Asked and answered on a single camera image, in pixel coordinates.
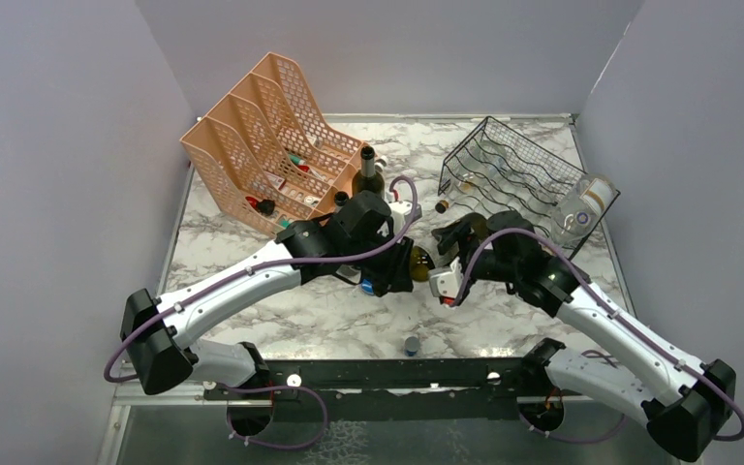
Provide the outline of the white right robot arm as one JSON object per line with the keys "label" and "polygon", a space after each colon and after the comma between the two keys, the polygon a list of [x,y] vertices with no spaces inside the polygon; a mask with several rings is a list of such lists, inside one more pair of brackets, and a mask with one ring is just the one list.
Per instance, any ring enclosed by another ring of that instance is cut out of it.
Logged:
{"label": "white right robot arm", "polygon": [[744,438],[736,405],[736,372],[667,341],[623,310],[548,238],[514,211],[486,220],[483,239],[469,233],[450,267],[458,305],[478,281],[502,283],[511,295],[588,336],[619,363],[581,361],[548,344],[545,357],[520,368],[521,384],[543,394],[552,387],[600,401],[643,426],[677,459],[694,462],[714,442]]}

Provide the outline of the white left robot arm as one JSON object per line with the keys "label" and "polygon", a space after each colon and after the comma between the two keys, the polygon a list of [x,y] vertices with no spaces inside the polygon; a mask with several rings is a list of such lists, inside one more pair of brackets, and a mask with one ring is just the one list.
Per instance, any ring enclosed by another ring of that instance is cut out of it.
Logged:
{"label": "white left robot arm", "polygon": [[188,380],[228,385],[250,398],[264,389],[268,369],[256,347],[203,340],[212,328],[276,294],[343,266],[359,271],[359,284],[381,297],[413,288],[409,261],[414,247],[407,229],[420,216],[415,201],[387,202],[368,191],[336,211],[291,222],[243,261],[196,284],[153,296],[128,296],[120,331],[121,350],[147,395]]}

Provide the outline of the green wine bottle silver neck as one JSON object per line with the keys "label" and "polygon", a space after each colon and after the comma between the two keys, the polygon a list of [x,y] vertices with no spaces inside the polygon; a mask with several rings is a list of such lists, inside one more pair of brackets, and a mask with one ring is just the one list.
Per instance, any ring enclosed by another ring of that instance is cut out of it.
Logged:
{"label": "green wine bottle silver neck", "polygon": [[360,161],[360,168],[352,180],[352,195],[368,191],[383,199],[385,181],[375,168],[376,152],[372,146],[364,145],[361,148]]}

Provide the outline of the green bottle cream label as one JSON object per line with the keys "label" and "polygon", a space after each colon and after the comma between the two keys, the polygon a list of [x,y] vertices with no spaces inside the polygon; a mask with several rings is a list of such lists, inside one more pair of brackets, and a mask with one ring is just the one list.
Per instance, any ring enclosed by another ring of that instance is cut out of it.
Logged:
{"label": "green bottle cream label", "polygon": [[[458,220],[451,222],[451,224],[457,221],[469,221],[472,225],[474,235],[479,240],[489,236],[486,227],[486,218],[480,213],[468,213]],[[414,247],[410,259],[410,275],[416,282],[427,282],[430,270],[447,266],[456,258],[452,256],[440,256],[438,254],[431,231],[414,239]]]}

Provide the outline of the green bottle brown Primitivo label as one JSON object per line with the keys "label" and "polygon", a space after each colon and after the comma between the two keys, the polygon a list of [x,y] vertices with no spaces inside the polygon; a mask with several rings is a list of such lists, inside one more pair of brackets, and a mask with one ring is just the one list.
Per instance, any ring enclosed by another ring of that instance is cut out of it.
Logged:
{"label": "green bottle brown Primitivo label", "polygon": [[333,196],[334,208],[333,212],[337,213],[340,211],[350,200],[351,196],[345,191],[338,191]]}

